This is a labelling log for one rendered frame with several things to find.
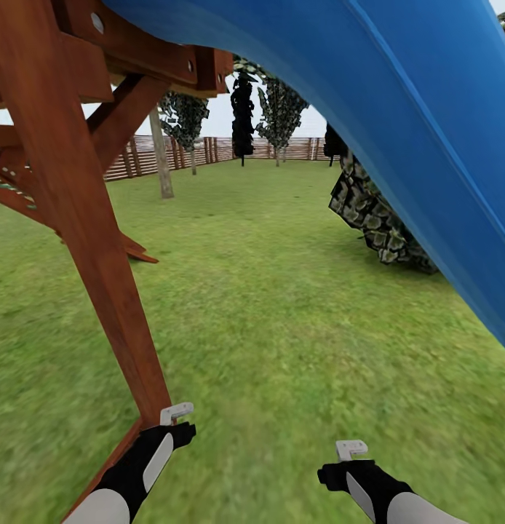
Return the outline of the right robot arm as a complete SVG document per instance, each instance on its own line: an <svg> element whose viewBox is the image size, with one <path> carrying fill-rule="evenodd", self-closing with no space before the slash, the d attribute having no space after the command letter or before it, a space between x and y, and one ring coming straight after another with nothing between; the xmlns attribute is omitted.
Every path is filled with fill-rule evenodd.
<svg viewBox="0 0 505 524"><path fill-rule="evenodd" d="M361 440L335 443L337 464L324 464L317 471L329 491L345 491L365 511L374 524L468 524L445 513L415 494L403 481L385 473L373 459L354 459L368 446Z"/></svg>

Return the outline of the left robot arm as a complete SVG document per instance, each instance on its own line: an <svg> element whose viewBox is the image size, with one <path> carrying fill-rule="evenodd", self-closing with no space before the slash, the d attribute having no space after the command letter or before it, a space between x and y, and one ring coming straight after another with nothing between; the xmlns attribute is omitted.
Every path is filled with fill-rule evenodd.
<svg viewBox="0 0 505 524"><path fill-rule="evenodd" d="M161 424L140 431L134 445L60 524L131 524L172 452L196 436L195 425L188 421L175 426L176 418L193 410L191 402L162 409Z"/></svg>

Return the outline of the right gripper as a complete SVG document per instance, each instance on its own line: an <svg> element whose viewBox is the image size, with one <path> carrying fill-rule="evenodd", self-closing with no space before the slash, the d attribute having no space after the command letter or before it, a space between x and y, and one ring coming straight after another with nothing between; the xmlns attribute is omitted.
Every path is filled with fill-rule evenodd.
<svg viewBox="0 0 505 524"><path fill-rule="evenodd" d="M321 484L327 484L329 491L345 491L350 494L344 483L344 468L349 463L324 464L323 469L317 471Z"/></svg>

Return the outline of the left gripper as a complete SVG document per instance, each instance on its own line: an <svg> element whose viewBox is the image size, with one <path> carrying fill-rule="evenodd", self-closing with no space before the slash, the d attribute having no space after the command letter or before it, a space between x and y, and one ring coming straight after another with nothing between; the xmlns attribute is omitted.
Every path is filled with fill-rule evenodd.
<svg viewBox="0 0 505 524"><path fill-rule="evenodd" d="M188 445L191 442L191 438L193 436L196 436L195 425L190 425L188 421L182 424L178 424L177 426L167 426L167 428L165 429L169 429L170 431L172 431L171 435L173 436L174 450L182 446Z"/></svg>

